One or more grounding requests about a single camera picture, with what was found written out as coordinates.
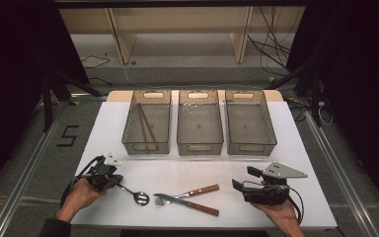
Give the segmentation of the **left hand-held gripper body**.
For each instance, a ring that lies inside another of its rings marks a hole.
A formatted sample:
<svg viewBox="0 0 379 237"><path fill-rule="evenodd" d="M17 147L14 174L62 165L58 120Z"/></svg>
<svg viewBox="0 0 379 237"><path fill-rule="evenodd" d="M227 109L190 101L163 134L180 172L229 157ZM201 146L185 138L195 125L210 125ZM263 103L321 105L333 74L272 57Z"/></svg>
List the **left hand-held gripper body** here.
<svg viewBox="0 0 379 237"><path fill-rule="evenodd" d="M106 157L97 156L90 162L90 168L86 173L88 183L97 191L104 191L114 187L112 176L117 170L116 166L107 165Z"/></svg>

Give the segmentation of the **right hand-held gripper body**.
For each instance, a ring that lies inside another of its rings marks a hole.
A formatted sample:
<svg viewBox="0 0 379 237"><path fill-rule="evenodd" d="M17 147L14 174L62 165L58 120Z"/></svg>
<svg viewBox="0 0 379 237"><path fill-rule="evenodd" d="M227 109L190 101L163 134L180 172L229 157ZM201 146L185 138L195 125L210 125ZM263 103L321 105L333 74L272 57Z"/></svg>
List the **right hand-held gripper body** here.
<svg viewBox="0 0 379 237"><path fill-rule="evenodd" d="M307 178L308 175L278 162L270 163L261 170L263 179L261 188L248 188L243 185L243 197L246 202L268 206L282 205L289 199L288 179Z"/></svg>

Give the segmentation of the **metal spoon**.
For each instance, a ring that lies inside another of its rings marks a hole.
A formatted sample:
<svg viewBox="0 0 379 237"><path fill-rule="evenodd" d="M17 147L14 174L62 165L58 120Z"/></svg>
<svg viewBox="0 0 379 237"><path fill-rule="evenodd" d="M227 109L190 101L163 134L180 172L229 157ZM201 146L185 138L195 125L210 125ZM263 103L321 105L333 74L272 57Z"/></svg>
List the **metal spoon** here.
<svg viewBox="0 0 379 237"><path fill-rule="evenodd" d="M144 192L133 192L121 184L117 184L117 186L132 194L134 201L140 206L145 206L150 202L150 197Z"/></svg>

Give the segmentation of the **wooden handled metal fork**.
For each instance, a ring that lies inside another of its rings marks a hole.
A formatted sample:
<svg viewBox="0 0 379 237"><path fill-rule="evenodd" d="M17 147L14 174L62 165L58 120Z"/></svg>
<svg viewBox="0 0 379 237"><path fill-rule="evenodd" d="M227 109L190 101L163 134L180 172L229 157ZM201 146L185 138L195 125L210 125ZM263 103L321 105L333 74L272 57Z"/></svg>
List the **wooden handled metal fork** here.
<svg viewBox="0 0 379 237"><path fill-rule="evenodd" d="M195 190L192 190L192 191L188 191L186 193L183 193L183 194L180 194L180 195L177 195L177 196L173 196L173 197L174 198L189 198L189 197L203 195L203 194L207 194L207 193L218 191L218 190L219 190L219 185L215 184L215 185L211 185L211 186L195 189ZM168 205L170 203L171 202L169 200L165 200L165 199L162 199L160 197L155 197L155 204L156 205L163 206L163 205Z"/></svg>

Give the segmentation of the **wooden handled metal knife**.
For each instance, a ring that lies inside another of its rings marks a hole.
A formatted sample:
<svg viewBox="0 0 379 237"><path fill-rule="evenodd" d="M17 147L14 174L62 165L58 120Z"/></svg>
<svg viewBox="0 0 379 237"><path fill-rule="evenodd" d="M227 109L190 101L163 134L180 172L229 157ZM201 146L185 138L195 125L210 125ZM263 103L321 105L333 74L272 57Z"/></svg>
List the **wooden handled metal knife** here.
<svg viewBox="0 0 379 237"><path fill-rule="evenodd" d="M172 196L168 196L168 195L164 195L164 194L155 194L154 197L155 197L155 203L157 205L164 206L164 205L167 205L170 203L174 203L174 204L183 205L183 206L186 206L186 207L189 207L189 208L192 208L192 209L195 209L195 210L198 210L198 211L201 211L201 212L213 215L213 216L219 215L218 209L208 207L205 205L201 205L201 204L198 204L195 202L183 200L181 198L172 197Z"/></svg>

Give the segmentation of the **smoky clear plastic bin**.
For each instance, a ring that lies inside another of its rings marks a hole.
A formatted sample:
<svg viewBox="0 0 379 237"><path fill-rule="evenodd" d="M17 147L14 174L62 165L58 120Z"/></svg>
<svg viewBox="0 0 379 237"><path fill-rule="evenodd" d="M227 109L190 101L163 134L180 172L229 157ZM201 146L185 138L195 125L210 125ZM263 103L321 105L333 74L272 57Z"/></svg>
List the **smoky clear plastic bin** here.
<svg viewBox="0 0 379 237"><path fill-rule="evenodd" d="M170 90L136 90L133 92L121 139L129 155L168 154L170 152L171 98ZM157 139L157 143L154 143L144 123L148 151L144 150L142 143L137 103L141 104Z"/></svg>
<svg viewBox="0 0 379 237"><path fill-rule="evenodd" d="M224 143L218 92L179 92L177 144L181 156L220 155Z"/></svg>
<svg viewBox="0 0 379 237"><path fill-rule="evenodd" d="M225 92L227 153L269 156L277 144L264 91Z"/></svg>

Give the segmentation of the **person's right hand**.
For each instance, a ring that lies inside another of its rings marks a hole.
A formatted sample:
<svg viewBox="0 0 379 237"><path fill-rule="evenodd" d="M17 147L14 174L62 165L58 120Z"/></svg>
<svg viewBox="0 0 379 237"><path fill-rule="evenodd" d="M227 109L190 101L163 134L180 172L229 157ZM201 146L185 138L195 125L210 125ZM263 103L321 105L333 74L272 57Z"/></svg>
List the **person's right hand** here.
<svg viewBox="0 0 379 237"><path fill-rule="evenodd" d="M252 203L252 206L264 212L280 231L281 229L300 228L294 207L289 200L277 206L268 206L258 203Z"/></svg>

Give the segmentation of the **person's left hand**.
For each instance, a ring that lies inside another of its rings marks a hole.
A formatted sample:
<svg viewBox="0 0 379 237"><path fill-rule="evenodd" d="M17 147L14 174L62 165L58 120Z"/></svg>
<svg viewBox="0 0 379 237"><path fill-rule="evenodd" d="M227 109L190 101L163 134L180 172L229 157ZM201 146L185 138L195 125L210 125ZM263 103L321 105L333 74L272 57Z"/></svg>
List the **person's left hand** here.
<svg viewBox="0 0 379 237"><path fill-rule="evenodd" d="M55 213L55 218L70 222L76 213L104 196L107 191L95 190L86 179L80 179L65 199L63 206Z"/></svg>

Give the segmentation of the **white table mat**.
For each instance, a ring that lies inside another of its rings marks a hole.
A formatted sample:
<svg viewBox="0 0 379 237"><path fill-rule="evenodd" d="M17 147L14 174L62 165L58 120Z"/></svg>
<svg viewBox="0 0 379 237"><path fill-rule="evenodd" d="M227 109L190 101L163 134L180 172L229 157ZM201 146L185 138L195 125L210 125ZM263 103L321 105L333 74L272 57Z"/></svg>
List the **white table mat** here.
<svg viewBox="0 0 379 237"><path fill-rule="evenodd" d="M166 156L130 156L121 144L128 113L128 103L102 104L94 127L78 165L82 169L99 155L110 155L121 163L118 172L122 184L133 191L148 195L162 193L179 195L189 190L217 184L219 190L196 196L192 200L219 210L217 216L178 204L139 206L127 192L113 188L73 219L76 226L146 228L146 229L265 229L273 224L259 210L244 201L232 187L232 181L259 179L247 173L249 166L263 169L279 162L305 173L302 179L288 181L296 192L292 198L305 208L302 227L333 229L337 226L328 202L315 175L288 106L270 102L268 109L277 138L277 145L267 157L219 156L181 157L176 139Z"/></svg>

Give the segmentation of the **black tripod stand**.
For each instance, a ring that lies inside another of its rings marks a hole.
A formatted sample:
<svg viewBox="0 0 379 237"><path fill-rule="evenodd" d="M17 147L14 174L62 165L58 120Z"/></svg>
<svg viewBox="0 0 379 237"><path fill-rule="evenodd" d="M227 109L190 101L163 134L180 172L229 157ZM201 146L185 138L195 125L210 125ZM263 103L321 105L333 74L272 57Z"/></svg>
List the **black tripod stand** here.
<svg viewBox="0 0 379 237"><path fill-rule="evenodd" d="M75 79L74 77L62 71L52 70L50 72L47 72L41 80L41 94L44 107L44 132L47 132L50 129L50 126L53 122L53 112L50 93L53 93L59 101L69 101L72 95L66 87L67 84L72 84L75 87L82 89L83 91L96 97L103 97L104 95L100 91L92 88L89 85L86 85L80 80Z"/></svg>
<svg viewBox="0 0 379 237"><path fill-rule="evenodd" d="M272 82L269 86L265 87L266 90L275 90L280 86L288 83L294 78L298 78L295 86L295 94L297 96L305 96L308 92L311 93L312 99L312 118L317 126L321 126L321 119L319 116L319 102L320 102L320 72L318 65L314 61L307 60L303 65L290 72L288 75L283 76L281 79Z"/></svg>

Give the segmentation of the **light wooden shelf unit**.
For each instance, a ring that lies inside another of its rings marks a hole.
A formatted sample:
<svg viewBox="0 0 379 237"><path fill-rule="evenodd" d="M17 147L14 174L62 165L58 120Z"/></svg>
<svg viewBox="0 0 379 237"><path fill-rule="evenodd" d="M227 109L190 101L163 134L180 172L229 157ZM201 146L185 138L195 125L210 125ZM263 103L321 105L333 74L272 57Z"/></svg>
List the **light wooden shelf unit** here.
<svg viewBox="0 0 379 237"><path fill-rule="evenodd" d="M249 33L297 31L303 7L172 7L62 9L71 35L110 35L119 62L129 61L139 34L228 34L235 61L244 59Z"/></svg>

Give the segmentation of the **aluminium floor rail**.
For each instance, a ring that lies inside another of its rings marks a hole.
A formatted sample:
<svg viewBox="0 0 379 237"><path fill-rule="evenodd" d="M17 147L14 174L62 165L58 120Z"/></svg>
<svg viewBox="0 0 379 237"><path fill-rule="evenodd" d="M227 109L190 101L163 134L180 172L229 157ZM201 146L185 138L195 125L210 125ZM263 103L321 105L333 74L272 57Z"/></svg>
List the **aluminium floor rail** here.
<svg viewBox="0 0 379 237"><path fill-rule="evenodd" d="M59 208L103 101L76 96L55 102L48 130L43 129L43 106L33 110L0 171L0 237L36 237L44 220Z"/></svg>
<svg viewBox="0 0 379 237"><path fill-rule="evenodd" d="M315 124L309 112L305 113L305 117L364 237L379 237L379 231L377 230L369 211L358 196L355 188L352 186L352 182L343 169L327 136L324 134L323 130Z"/></svg>

